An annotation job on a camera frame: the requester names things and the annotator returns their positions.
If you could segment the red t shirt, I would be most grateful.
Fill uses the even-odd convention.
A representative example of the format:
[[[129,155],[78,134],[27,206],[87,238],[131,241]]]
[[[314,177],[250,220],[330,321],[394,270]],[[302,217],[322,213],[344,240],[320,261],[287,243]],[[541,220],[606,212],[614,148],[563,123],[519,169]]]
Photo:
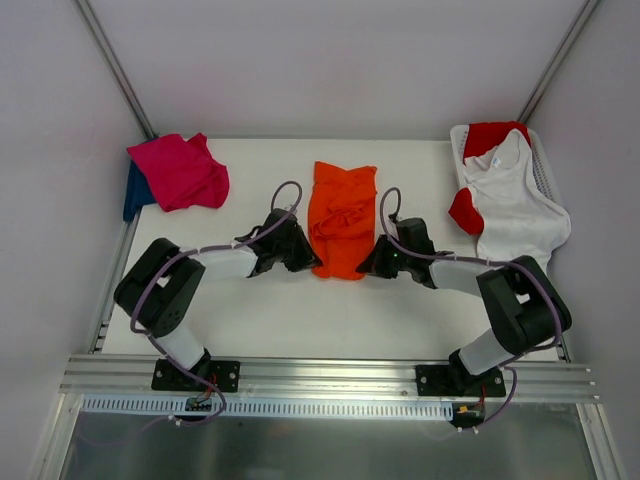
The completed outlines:
[[[484,230],[484,219],[474,203],[474,193],[467,186],[465,169],[474,158],[490,160],[495,149],[512,131],[519,131],[528,146],[532,145],[528,128],[520,122],[481,122],[456,125],[450,130],[454,156],[454,169],[459,190],[449,208],[450,217],[468,235],[480,235]]]

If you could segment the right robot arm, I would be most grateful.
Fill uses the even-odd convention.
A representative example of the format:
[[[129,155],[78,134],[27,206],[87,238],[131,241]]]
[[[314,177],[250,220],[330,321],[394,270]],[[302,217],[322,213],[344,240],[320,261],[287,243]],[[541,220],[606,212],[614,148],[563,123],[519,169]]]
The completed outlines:
[[[511,261],[482,261],[438,251],[421,218],[401,220],[395,234],[385,233],[357,267],[384,279],[408,273],[432,290],[451,290],[481,299],[488,329],[455,350],[441,365],[418,365],[421,396],[502,397],[502,370],[537,348],[555,346],[572,319],[556,289],[531,256]]]

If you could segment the dark blue t shirt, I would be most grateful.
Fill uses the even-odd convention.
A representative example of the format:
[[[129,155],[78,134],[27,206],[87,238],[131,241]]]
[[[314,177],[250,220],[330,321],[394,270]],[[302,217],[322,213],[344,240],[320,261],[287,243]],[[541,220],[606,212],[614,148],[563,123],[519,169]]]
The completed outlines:
[[[156,204],[156,200],[151,192],[148,181],[138,166],[131,161],[127,177],[123,221],[133,221],[136,213],[142,207],[152,204]]]

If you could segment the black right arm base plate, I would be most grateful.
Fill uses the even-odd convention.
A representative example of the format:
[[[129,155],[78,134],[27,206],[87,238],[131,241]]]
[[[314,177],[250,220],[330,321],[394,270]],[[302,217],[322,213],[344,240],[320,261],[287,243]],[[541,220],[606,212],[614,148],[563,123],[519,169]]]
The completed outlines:
[[[450,364],[417,365],[415,381],[419,396],[502,398],[506,395],[504,378],[497,368],[470,375],[462,367]]]

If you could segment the metal frame post right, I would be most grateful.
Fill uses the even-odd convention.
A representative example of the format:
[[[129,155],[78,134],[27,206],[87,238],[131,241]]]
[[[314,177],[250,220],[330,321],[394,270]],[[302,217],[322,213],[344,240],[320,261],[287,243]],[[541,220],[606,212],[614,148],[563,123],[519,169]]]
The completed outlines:
[[[531,120],[561,67],[602,4],[602,0],[586,0],[582,2],[521,109],[517,117],[518,122],[527,124]]]

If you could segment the aluminium mounting rail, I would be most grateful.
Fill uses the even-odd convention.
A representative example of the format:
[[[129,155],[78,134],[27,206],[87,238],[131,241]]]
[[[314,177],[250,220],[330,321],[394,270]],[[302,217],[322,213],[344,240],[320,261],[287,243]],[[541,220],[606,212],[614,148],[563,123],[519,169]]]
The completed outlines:
[[[218,359],[209,378],[232,397],[411,401],[446,400],[433,386],[436,361],[322,360],[282,358]],[[179,392],[186,379],[149,355],[74,355],[59,389],[76,394],[160,394]],[[519,361],[475,389],[498,401],[512,393],[516,402],[599,404],[590,368],[576,363]]]

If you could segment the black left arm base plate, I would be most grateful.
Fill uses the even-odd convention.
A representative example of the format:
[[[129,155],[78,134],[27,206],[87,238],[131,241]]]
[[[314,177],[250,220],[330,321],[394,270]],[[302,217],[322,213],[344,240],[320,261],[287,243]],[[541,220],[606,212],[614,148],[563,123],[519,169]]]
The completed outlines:
[[[214,385],[223,393],[236,393],[241,363],[231,360],[201,359],[185,373],[167,359],[156,361],[151,389],[161,392],[204,392]]]

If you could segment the white tank top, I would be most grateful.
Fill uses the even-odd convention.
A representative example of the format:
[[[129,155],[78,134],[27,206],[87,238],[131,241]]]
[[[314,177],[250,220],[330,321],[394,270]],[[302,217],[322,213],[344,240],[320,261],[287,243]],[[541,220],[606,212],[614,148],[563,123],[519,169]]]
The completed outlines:
[[[568,240],[571,221],[563,207],[538,190],[524,134],[510,130],[497,146],[465,159],[462,171],[483,222],[476,255],[494,261],[529,255],[546,269],[553,251]]]

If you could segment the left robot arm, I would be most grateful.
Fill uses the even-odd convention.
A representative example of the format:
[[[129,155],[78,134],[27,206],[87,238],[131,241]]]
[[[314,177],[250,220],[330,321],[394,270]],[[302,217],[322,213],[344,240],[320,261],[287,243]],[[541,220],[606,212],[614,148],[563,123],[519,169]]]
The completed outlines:
[[[237,390],[240,363],[214,360],[185,317],[201,283],[253,278],[276,263],[292,273],[322,264],[296,216],[280,208],[228,245],[181,250],[166,238],[151,243],[116,287],[114,301],[129,316],[131,330],[163,356],[154,390]]]

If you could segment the orange t shirt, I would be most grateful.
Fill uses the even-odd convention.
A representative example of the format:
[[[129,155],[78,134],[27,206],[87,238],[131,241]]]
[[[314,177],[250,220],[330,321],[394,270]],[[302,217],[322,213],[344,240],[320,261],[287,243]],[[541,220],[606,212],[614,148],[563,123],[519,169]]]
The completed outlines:
[[[315,276],[364,278],[357,267],[374,247],[376,173],[374,166],[347,170],[315,163],[307,214],[309,241],[321,262],[312,269]]]

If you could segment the white plastic laundry basket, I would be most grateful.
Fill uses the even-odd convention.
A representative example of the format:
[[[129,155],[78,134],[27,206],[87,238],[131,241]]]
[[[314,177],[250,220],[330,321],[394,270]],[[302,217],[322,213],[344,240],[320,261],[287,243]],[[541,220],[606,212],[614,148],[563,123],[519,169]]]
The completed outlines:
[[[459,189],[467,186],[464,178],[463,153],[468,131],[468,125],[455,125],[450,130],[454,167]],[[532,169],[536,187],[547,199],[562,206],[561,195],[542,142],[534,130],[529,129],[528,133],[531,139]]]

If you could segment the metal frame post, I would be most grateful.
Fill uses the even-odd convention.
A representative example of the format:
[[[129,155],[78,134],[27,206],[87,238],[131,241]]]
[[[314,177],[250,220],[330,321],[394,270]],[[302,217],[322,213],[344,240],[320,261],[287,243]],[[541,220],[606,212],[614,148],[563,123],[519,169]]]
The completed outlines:
[[[517,117],[518,122],[527,124],[531,120],[561,67],[602,4],[602,0],[586,0],[582,2],[521,109]]]
[[[156,136],[156,131],[92,3],[89,0],[72,0],[71,3],[100,52],[142,135],[146,140],[153,139]]]

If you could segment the metal frame post left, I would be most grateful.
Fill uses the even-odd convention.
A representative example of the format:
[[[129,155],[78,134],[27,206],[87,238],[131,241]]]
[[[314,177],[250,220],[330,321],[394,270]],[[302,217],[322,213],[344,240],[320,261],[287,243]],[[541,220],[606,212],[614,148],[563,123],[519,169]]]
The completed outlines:
[[[142,135],[146,140],[153,139],[156,136],[156,131],[92,3],[89,0],[72,0],[71,3],[100,52]]]

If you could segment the pink t shirt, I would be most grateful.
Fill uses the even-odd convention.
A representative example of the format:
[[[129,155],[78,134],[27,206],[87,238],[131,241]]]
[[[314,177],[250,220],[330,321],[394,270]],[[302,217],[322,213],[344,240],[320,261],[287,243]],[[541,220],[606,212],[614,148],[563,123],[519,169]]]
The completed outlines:
[[[192,206],[218,209],[226,202],[228,169],[214,159],[207,141],[202,133],[189,139],[168,134],[127,149],[163,211]]]

